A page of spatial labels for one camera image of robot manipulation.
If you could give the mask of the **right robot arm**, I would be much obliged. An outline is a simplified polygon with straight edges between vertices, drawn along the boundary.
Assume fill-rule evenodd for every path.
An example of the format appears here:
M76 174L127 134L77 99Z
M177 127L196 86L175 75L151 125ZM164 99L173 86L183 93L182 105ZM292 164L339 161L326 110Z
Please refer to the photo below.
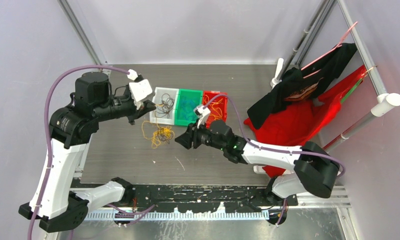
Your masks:
M281 146L250 140L233 133L222 120L209 127L191 123L175 142L185 149L205 145L221 150L223 156L235 164L277 167L290 174L271 177L265 198L271 205L279 205L285 198L308 192L327 199L331 196L341 164L314 142L303 146Z

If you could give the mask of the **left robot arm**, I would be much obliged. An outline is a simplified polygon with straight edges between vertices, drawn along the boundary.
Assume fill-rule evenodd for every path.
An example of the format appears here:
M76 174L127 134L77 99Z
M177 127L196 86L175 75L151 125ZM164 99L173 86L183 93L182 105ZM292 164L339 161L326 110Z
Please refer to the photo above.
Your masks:
M126 207L134 201L132 184L120 177L83 193L71 191L74 172L86 158L101 122L127 118L133 125L156 109L150 100L149 80L133 70L128 78L124 93L115 95L107 74L86 72L75 81L71 103L48 116L48 150L41 179L32 200L18 210L26 219L39 220L47 233L74 230L92 211L108 204Z

